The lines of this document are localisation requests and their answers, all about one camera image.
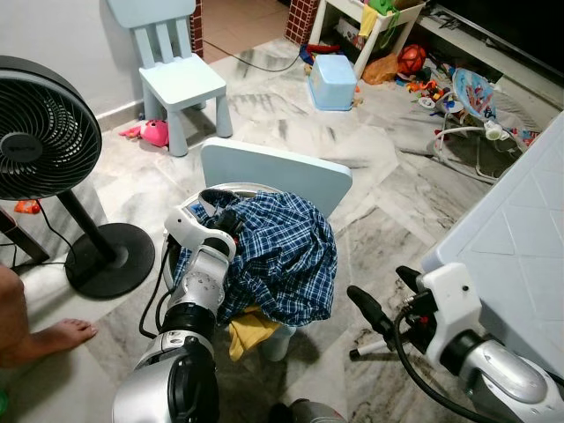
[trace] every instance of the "blue plaid shirt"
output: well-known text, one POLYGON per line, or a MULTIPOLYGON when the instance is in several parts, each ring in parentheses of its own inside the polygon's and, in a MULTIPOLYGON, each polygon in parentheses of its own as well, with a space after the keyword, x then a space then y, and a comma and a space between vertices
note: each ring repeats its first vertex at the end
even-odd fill
MULTIPOLYGON (((337 248, 329 223, 309 201, 291 193, 259 191, 244 200, 218 197, 214 205, 233 210, 244 220, 224 284, 219 323, 228 323, 253 304, 288 326, 330 317, 337 248)), ((218 217, 209 217, 200 204, 191 210, 205 226, 218 217)), ((190 251, 182 249, 174 272, 176 285, 189 256, 190 251)))

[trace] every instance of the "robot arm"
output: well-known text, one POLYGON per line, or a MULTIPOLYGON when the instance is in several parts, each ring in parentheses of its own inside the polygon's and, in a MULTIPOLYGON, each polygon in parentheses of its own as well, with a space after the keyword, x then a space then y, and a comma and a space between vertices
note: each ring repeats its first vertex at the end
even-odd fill
MULTIPOLYGON (((401 312, 410 329, 398 334, 399 343, 393 342, 394 323, 374 298, 356 286, 347 290, 390 350, 400 353, 401 344, 411 342, 434 367, 457 376, 479 414, 491 417, 474 421, 564 421, 564 401, 549 374, 479 335, 481 303, 463 264, 451 263, 426 275, 405 267, 397 273, 415 292, 401 312)), ((358 355, 358 350, 351 351, 352 358, 358 355)))
POLYGON ((183 207, 166 221, 169 236, 192 251, 168 302, 159 335, 117 391, 114 423, 216 423, 219 419, 212 338, 223 282, 235 254, 239 222, 224 212, 214 228, 183 207))

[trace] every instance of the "white wall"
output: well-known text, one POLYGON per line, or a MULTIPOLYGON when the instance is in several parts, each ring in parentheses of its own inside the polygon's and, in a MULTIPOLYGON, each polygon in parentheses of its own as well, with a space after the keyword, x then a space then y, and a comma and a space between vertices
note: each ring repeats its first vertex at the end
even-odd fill
POLYGON ((142 98, 135 45, 106 0, 2 1, 2 55, 59 73, 96 115, 142 98))

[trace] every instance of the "black cable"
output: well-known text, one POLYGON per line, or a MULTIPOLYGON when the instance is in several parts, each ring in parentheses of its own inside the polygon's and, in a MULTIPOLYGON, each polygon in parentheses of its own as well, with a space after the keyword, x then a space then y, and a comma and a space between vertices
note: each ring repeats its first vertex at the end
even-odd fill
POLYGON ((5 244, 0 244, 0 247, 10 247, 10 245, 14 247, 14 256, 11 259, 11 268, 13 269, 16 265, 16 254, 18 254, 18 246, 15 242, 6 242, 5 244))
POLYGON ((45 219, 45 223, 47 224, 47 227, 49 228, 49 230, 52 233, 56 234, 59 238, 61 238, 69 246, 70 252, 72 253, 72 258, 76 262, 77 261, 77 255, 74 252, 74 248, 72 247, 71 243, 64 236, 62 236, 55 229, 53 229, 53 227, 49 223, 49 219, 47 219, 47 213, 45 212, 45 210, 43 210, 43 206, 41 205, 41 203, 39 201, 36 201, 35 203, 37 203, 37 205, 39 205, 39 210, 41 210, 41 214, 43 215, 43 218, 45 219))
POLYGON ((12 269, 16 267, 16 256, 18 255, 18 246, 14 243, 14 256, 11 258, 11 267, 12 269))
POLYGON ((155 310, 155 325, 157 326, 157 330, 160 331, 162 328, 162 324, 160 323, 160 309, 162 308, 163 303, 167 299, 167 296, 173 293, 173 290, 166 291, 165 294, 160 297, 159 302, 157 303, 157 309, 155 310))
POLYGON ((19 269, 21 267, 35 267, 35 266, 50 266, 51 264, 66 264, 65 262, 49 262, 49 263, 22 263, 17 266, 12 266, 12 270, 19 269))
POLYGON ((151 298, 147 302, 147 305, 145 306, 145 310, 143 310, 143 314, 141 315, 141 319, 139 320, 139 333, 141 333, 141 335, 143 335, 144 337, 148 337, 149 339, 155 339, 157 335, 145 330, 143 326, 145 324, 145 318, 147 317, 149 308, 151 308, 152 302, 155 300, 155 297, 157 296, 157 292, 159 291, 160 280, 162 279, 162 274, 163 271, 165 270, 165 264, 167 264, 168 252, 170 251, 170 246, 171 244, 169 242, 167 244, 167 250, 165 251, 165 255, 162 257, 162 262, 160 263, 159 277, 157 278, 155 289, 153 289, 151 298))
POLYGON ((209 42, 208 40, 204 40, 204 42, 205 42, 206 44, 209 44, 210 46, 216 48, 217 50, 222 51, 222 52, 225 53, 226 55, 229 55, 229 56, 231 56, 231 57, 234 57, 235 59, 239 60, 240 62, 243 62, 243 63, 247 64, 248 66, 252 66, 253 68, 257 68, 257 69, 259 69, 260 71, 265 71, 265 72, 273 72, 273 73, 276 73, 276 72, 287 71, 287 70, 290 69, 290 68, 293 66, 293 64, 296 63, 296 62, 298 61, 298 59, 300 58, 300 53, 298 53, 298 55, 296 56, 296 58, 293 59, 292 62, 291 62, 289 65, 287 65, 285 68, 283 68, 283 69, 266 69, 266 68, 262 68, 262 67, 260 67, 260 66, 257 66, 257 65, 255 65, 255 64, 253 64, 253 63, 247 62, 246 60, 241 59, 240 57, 234 55, 233 53, 229 53, 228 51, 224 50, 223 48, 218 47, 218 46, 216 46, 215 44, 212 44, 212 43, 209 42))
POLYGON ((431 388, 421 378, 421 376, 418 375, 418 373, 413 368, 412 363, 410 363, 409 359, 407 358, 407 354, 405 353, 404 350, 404 345, 400 339, 401 332, 399 329, 399 324, 402 322, 402 320, 405 319, 405 317, 409 314, 409 312, 410 312, 409 308, 402 309, 402 311, 399 312, 399 315, 397 315, 396 320, 394 321, 394 344, 396 346, 397 355, 399 356, 400 361, 405 367, 405 371, 413 379, 415 384, 417 384, 417 386, 419 386, 421 390, 423 390, 423 392, 429 395, 434 401, 436 401, 443 407, 448 408, 449 410, 451 410, 455 414, 458 414, 459 416, 462 416, 471 421, 475 421, 477 423, 501 423, 503 420, 491 419, 487 416, 477 414, 476 412, 468 410, 467 408, 462 407, 460 404, 457 404, 449 400, 448 398, 446 398, 445 396, 441 395, 436 390, 431 388))

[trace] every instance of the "marble floor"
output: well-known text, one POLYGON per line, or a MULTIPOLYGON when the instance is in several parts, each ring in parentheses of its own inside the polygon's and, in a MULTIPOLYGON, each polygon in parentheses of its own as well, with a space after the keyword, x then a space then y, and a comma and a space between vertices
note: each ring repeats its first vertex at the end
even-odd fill
MULTIPOLYGON (((276 69, 290 63, 297 48, 277 40, 242 55, 276 69)), ((299 329, 286 358, 278 363, 264 361, 258 352, 233 363, 227 354, 227 334, 220 331, 216 354, 221 422, 265 422, 271 405, 299 397, 330 404, 353 423, 460 421, 413 384, 395 354, 380 352, 349 361, 351 348, 378 335, 345 290, 350 284, 366 289, 394 315, 408 295, 395 268, 419 267, 421 257, 489 186, 397 150, 422 148, 442 120, 429 116, 395 85, 360 82, 363 104, 350 112, 327 113, 314 108, 301 63, 285 72, 267 73, 228 57, 212 67, 228 83, 233 139, 342 163, 353 176, 351 190, 330 217, 338 246, 331 319, 299 329)), ((94 219, 142 227, 159 257, 167 210, 204 187, 199 149, 201 141, 213 134, 214 107, 210 103, 202 112, 184 116, 190 151, 183 158, 119 137, 119 130, 132 122, 104 133, 100 161, 80 190, 94 219)), ((80 232, 60 204, 53 199, 44 204, 53 226, 75 240, 80 232)), ((66 247, 47 232, 41 217, 26 217, 25 225, 53 260, 60 261, 66 247)), ((9 254, 4 249, 0 258, 9 254)), ((112 301, 76 295, 60 265, 23 272, 35 330, 63 317, 79 317, 95 321, 100 332, 72 352, 2 372, 0 382, 11 402, 0 421, 110 422, 113 395, 147 345, 137 323, 157 271, 155 264, 136 291, 112 301)), ((433 370, 416 352, 412 360, 436 389, 465 401, 449 374, 433 370)))

